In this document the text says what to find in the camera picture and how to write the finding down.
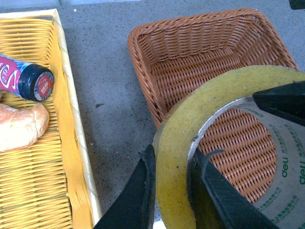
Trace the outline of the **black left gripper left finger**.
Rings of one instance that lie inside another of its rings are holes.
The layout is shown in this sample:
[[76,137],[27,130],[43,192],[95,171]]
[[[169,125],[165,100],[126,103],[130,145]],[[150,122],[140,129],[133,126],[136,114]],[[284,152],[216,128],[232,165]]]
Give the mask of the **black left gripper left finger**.
[[124,189],[95,229],[152,229],[155,212],[156,158],[148,145]]

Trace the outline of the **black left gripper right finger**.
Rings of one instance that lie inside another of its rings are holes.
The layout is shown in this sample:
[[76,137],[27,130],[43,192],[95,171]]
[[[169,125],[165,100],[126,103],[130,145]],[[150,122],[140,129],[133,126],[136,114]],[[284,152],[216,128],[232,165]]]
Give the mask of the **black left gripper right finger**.
[[277,226],[242,196],[210,162],[215,150],[196,149],[188,167],[188,197],[198,229],[275,229]]

